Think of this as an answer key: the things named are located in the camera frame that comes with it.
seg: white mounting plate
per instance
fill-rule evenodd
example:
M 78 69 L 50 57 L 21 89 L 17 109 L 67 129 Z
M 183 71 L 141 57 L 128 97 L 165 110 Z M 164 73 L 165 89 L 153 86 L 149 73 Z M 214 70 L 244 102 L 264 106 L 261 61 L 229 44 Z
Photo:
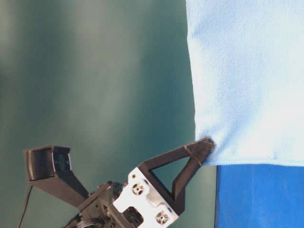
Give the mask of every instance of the white mounting plate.
M 136 208 L 143 217 L 138 228 L 166 228 L 179 217 L 137 167 L 129 173 L 128 185 L 113 205 L 120 213 Z M 167 221 L 161 224 L 157 218 Z

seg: robotic arm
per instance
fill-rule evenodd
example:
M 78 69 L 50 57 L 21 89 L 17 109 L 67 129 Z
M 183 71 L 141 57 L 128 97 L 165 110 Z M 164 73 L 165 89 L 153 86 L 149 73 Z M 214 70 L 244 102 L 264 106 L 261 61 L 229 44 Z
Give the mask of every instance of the robotic arm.
M 25 150 L 28 181 L 79 209 L 63 228 L 166 228 L 185 210 L 185 188 L 214 149 L 210 138 L 144 161 L 125 184 L 108 181 L 88 194 L 72 172 L 69 148 Z M 182 158 L 189 160 L 169 192 L 153 170 Z

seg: light blue towel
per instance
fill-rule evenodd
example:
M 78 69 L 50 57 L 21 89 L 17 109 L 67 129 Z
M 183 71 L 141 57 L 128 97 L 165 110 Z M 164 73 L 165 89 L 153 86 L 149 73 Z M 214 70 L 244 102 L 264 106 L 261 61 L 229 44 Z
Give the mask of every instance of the light blue towel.
M 304 0 L 187 0 L 204 164 L 304 166 Z

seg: cable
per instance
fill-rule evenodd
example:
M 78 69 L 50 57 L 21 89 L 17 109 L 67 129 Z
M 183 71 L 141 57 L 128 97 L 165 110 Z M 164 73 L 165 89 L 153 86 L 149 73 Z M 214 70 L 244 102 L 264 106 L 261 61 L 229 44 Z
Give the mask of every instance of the cable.
M 33 188 L 32 185 L 28 188 L 28 192 L 27 192 L 27 196 L 26 196 L 26 199 L 25 199 L 24 208 L 23 208 L 22 214 L 21 214 L 21 216 L 19 218 L 19 222 L 18 222 L 17 228 L 20 228 L 20 226 L 21 226 L 21 223 L 22 223 L 25 211 L 27 210 L 27 207 L 28 207 L 28 203 L 29 203 L 28 200 L 29 200 L 29 196 L 30 196 L 30 192 L 32 191 L 32 188 Z

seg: dark green background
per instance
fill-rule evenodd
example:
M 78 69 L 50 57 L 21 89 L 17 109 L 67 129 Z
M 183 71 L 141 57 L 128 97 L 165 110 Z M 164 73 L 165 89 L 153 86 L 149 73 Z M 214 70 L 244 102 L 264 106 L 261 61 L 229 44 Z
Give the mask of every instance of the dark green background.
M 22 150 L 71 147 L 88 191 L 124 181 L 140 162 L 194 141 L 184 1 L 0 0 L 1 226 L 15 227 Z M 157 172 L 170 183 L 182 162 Z M 172 226 L 213 227 L 215 169 L 187 187 Z M 33 189 L 23 228 L 58 228 L 77 210 Z

